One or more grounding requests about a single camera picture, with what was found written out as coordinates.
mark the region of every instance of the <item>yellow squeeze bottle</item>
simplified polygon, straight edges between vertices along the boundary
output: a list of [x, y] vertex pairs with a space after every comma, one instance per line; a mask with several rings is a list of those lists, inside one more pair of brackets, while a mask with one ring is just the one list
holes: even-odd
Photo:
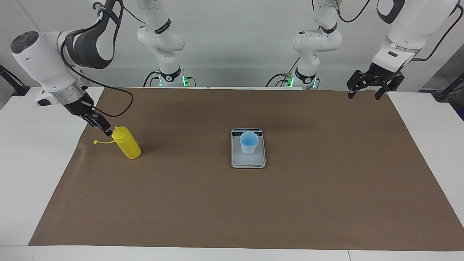
[[139, 145], [135, 141], [134, 137], [132, 134], [130, 134], [130, 131], [126, 127], [115, 127], [113, 134], [111, 134], [113, 137], [112, 142], [99, 142], [99, 141], [94, 141], [94, 144], [97, 143], [103, 143], [103, 144], [109, 144], [116, 142], [116, 144], [119, 146], [119, 148], [124, 152], [127, 158], [129, 159], [135, 159], [140, 156], [142, 153], [142, 150], [140, 149]]

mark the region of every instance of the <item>brown mat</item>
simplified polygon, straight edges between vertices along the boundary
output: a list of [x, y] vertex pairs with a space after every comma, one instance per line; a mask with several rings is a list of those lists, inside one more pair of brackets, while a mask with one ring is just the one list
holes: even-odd
[[[464, 250], [464, 228], [388, 96], [131, 89], [142, 155], [87, 127], [30, 245]], [[105, 90], [116, 112], [127, 96]], [[267, 166], [231, 167], [261, 128]]]

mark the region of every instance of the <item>gray joint cap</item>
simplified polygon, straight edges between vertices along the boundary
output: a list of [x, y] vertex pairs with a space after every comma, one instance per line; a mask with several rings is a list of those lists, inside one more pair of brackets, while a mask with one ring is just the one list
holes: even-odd
[[21, 53], [26, 48], [33, 45], [37, 39], [39, 39], [39, 33], [35, 31], [26, 32], [22, 35], [19, 35], [11, 42], [11, 52], [12, 53]]

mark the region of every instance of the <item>white table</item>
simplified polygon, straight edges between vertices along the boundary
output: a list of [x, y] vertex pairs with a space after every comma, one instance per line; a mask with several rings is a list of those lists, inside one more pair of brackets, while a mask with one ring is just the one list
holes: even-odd
[[[463, 261], [464, 252], [29, 247], [27, 244], [86, 126], [62, 106], [37, 108], [39, 88], [0, 111], [0, 260]], [[102, 88], [90, 88], [98, 100]], [[414, 141], [464, 224], [464, 123], [426, 93], [389, 93]]]

